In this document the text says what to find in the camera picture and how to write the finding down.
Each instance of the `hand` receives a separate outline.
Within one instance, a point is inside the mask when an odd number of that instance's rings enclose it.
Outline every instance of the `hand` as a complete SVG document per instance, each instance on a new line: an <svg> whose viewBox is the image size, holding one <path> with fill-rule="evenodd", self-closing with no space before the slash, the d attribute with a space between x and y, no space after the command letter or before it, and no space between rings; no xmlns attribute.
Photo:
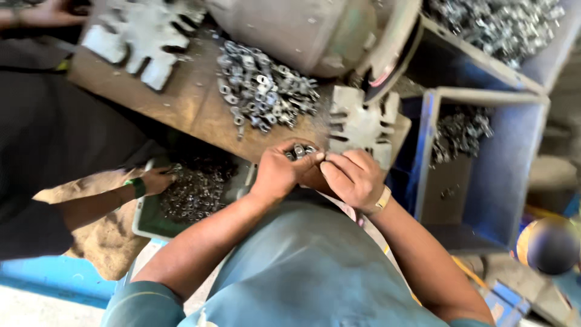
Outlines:
<svg viewBox="0 0 581 327"><path fill-rule="evenodd" d="M373 157L363 150L329 153L321 172L331 190L346 204L366 213L374 212L381 198L385 173Z"/></svg>
<svg viewBox="0 0 581 327"><path fill-rule="evenodd" d="M63 27L83 24L86 16L75 16L67 12L68 0L46 0L20 12L23 27Z"/></svg>
<svg viewBox="0 0 581 327"><path fill-rule="evenodd" d="M141 179L145 184L145 195L154 196L165 191L169 185L171 185L175 180L176 176L172 174L162 174L170 170L169 167L153 168L146 171Z"/></svg>
<svg viewBox="0 0 581 327"><path fill-rule="evenodd" d="M292 149L295 143L314 146L307 140L292 138L266 149L260 158L258 176L250 194L273 203L281 201L309 169L325 158L323 152L317 151L291 162L285 152Z"/></svg>

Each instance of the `watch strap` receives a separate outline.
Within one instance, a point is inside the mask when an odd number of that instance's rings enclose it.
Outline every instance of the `watch strap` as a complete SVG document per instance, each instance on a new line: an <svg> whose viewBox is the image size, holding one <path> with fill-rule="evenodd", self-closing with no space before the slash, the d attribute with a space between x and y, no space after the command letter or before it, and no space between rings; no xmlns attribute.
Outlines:
<svg viewBox="0 0 581 327"><path fill-rule="evenodd" d="M127 184L133 184L133 188L135 189L135 198L141 198L145 196L145 183L141 177L127 180L123 185Z"/></svg>
<svg viewBox="0 0 581 327"><path fill-rule="evenodd" d="M392 197L392 191L389 189L389 187L384 186L381 197L379 200L377 200L377 203L375 203L376 212L380 212L385 208L390 197Z"/></svg>

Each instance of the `person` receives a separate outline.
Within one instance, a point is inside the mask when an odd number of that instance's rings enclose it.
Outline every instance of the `person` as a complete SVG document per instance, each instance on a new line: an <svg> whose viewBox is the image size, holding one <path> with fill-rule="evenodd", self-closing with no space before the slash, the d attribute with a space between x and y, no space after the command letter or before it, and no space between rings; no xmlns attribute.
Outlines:
<svg viewBox="0 0 581 327"><path fill-rule="evenodd" d="M317 151L291 162L284 153L295 143L309 144L293 139L268 148L247 195L165 245L112 297L102 326L494 324L446 250L389 198L369 154ZM296 188L313 169L368 215L421 306L362 228L314 190ZM207 301L186 317L184 300L222 260Z"/></svg>
<svg viewBox="0 0 581 327"><path fill-rule="evenodd" d="M0 30L58 27L86 17L65 11L64 0L28 9L0 9ZM71 232L122 204L162 192L173 180L163 169L92 197L49 205L32 200L96 172L144 164L164 149L112 108L47 73L43 58L18 40L0 40L0 260L62 254Z"/></svg>

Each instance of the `green wristband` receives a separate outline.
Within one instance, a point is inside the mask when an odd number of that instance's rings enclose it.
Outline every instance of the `green wristband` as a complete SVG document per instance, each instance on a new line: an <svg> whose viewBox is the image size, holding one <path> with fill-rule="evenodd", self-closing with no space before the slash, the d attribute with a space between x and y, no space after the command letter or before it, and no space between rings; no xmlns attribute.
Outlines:
<svg viewBox="0 0 581 327"><path fill-rule="evenodd" d="M123 185L127 184L133 184L133 187L135 188L135 198L140 198L145 195L145 183L141 177L127 180Z"/></svg>

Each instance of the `plastic crate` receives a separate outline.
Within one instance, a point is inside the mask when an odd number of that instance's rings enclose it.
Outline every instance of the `plastic crate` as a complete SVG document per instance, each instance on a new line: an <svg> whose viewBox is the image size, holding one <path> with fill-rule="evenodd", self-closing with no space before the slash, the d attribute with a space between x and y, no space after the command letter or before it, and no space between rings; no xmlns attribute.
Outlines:
<svg viewBox="0 0 581 327"><path fill-rule="evenodd" d="M411 174L417 191L414 216L448 251L481 254L513 248L549 103L534 94L464 88L425 93ZM431 169L436 124L448 104L494 107L494 136L480 142L477 158L461 155ZM443 200L449 187L456 194Z"/></svg>
<svg viewBox="0 0 581 327"><path fill-rule="evenodd" d="M244 187L251 166L249 161L235 155L232 155L232 160L238 165L238 168L236 174L224 186L221 202L225 204L236 201L238 191ZM145 170L164 167L169 164L170 161L167 158L155 158L147 163ZM143 237L169 241L191 225L175 223L165 218L162 213L159 196L150 196L141 197L137 201L137 208L135 209L135 217L131 229L135 234Z"/></svg>
<svg viewBox="0 0 581 327"><path fill-rule="evenodd" d="M416 49L406 75L424 87L464 87L549 94L575 43L581 26L581 2L561 0L567 10L555 38L520 71L486 55L424 15L419 16Z"/></svg>

